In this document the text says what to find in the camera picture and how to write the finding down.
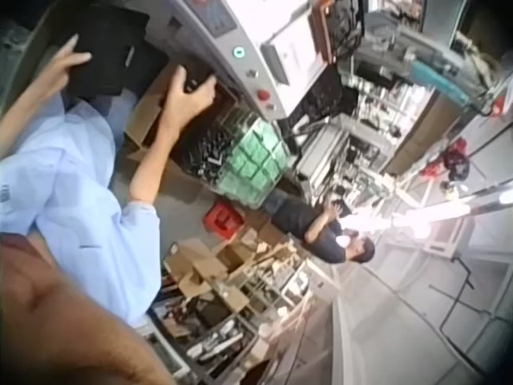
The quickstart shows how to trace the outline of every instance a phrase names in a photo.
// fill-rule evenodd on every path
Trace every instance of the green button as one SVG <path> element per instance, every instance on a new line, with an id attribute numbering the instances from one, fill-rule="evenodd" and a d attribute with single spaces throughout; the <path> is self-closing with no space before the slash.
<path id="1" fill-rule="evenodd" d="M 233 48 L 233 56 L 236 59 L 242 59 L 246 56 L 246 51 L 243 47 L 235 47 Z"/>

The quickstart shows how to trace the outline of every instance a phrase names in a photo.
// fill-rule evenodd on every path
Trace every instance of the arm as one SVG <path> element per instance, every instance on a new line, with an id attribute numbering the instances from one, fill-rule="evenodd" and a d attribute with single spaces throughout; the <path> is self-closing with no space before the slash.
<path id="1" fill-rule="evenodd" d="M 319 215 L 315 221 L 310 225 L 305 233 L 305 242 L 314 243 L 318 238 L 321 231 L 338 215 L 339 206 L 329 205 L 325 208 L 321 215 Z"/>
<path id="2" fill-rule="evenodd" d="M 192 94 L 184 92 L 187 72 L 178 67 L 168 91 L 168 98 L 160 117 L 155 142 L 137 168 L 130 183 L 131 201 L 153 205 L 160 181 L 180 133 L 196 115 L 210 106 L 215 96 L 216 79 L 210 77 Z"/>
<path id="3" fill-rule="evenodd" d="M 91 54 L 87 52 L 73 52 L 78 41 L 79 36 L 73 36 L 0 119 L 0 159 L 7 156 L 39 108 L 67 85 L 70 68 L 91 59 Z"/>

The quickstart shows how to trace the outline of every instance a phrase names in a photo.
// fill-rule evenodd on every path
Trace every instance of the light blue shirt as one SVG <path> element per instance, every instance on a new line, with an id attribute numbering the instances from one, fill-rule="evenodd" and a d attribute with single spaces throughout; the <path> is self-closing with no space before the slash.
<path id="1" fill-rule="evenodd" d="M 151 205 L 121 208 L 108 189 L 107 121 L 81 102 L 37 116 L 19 143 L 0 162 L 0 232 L 36 227 L 85 294 L 137 325 L 160 287 L 160 220 Z"/>

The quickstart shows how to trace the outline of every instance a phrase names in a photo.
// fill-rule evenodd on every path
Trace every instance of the black hair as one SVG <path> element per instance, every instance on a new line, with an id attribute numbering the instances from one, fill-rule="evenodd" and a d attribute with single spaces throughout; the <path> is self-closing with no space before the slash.
<path id="1" fill-rule="evenodd" d="M 374 253 L 376 251 L 376 246 L 374 245 L 374 242 L 370 240 L 370 238 L 365 237 L 363 241 L 363 253 L 356 256 L 352 259 L 352 261 L 358 262 L 358 263 L 367 263 L 374 258 Z"/>

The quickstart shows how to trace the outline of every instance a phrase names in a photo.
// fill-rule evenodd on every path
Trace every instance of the worker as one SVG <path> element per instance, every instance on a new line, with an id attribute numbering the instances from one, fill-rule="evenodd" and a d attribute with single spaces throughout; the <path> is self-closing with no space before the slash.
<path id="1" fill-rule="evenodd" d="M 283 233 L 303 241 L 314 256 L 329 264 L 346 261 L 366 263 L 374 257 L 374 243 L 352 229 L 342 229 L 337 219 L 350 214 L 343 201 L 313 208 L 299 198 L 274 189 L 262 209 Z"/>
<path id="2" fill-rule="evenodd" d="M 175 385 L 131 327 L 73 285 L 25 237 L 0 235 L 0 383 Z"/>
<path id="3" fill-rule="evenodd" d="M 91 59 L 67 42 L 0 120 L 0 233 L 28 236 L 83 293 L 137 326 L 160 288 L 160 220 L 153 203 L 180 132 L 212 104 L 216 80 L 184 92 L 179 67 L 158 132 L 121 208 L 108 189 L 134 94 L 66 110 L 68 71 Z"/>

